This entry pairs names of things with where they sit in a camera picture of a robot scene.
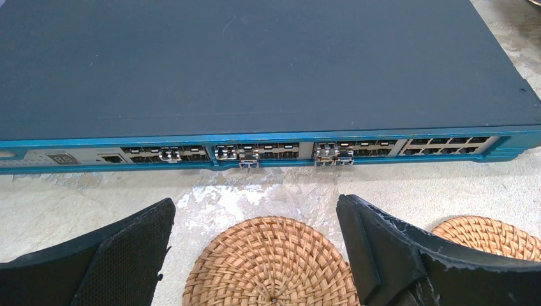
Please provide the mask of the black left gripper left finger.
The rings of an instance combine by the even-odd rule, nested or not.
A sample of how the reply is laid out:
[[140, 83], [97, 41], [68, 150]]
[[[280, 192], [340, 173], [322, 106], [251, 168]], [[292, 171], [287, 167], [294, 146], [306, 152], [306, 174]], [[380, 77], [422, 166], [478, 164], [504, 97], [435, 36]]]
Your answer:
[[165, 198], [120, 221], [1, 263], [1, 305], [151, 305], [175, 205]]

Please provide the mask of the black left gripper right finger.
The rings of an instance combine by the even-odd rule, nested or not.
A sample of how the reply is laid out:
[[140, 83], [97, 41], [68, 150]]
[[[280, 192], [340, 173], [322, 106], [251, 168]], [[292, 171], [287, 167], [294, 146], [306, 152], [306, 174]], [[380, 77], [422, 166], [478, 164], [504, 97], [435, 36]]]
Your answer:
[[540, 264], [477, 251], [358, 196], [336, 207], [362, 305], [539, 305]]

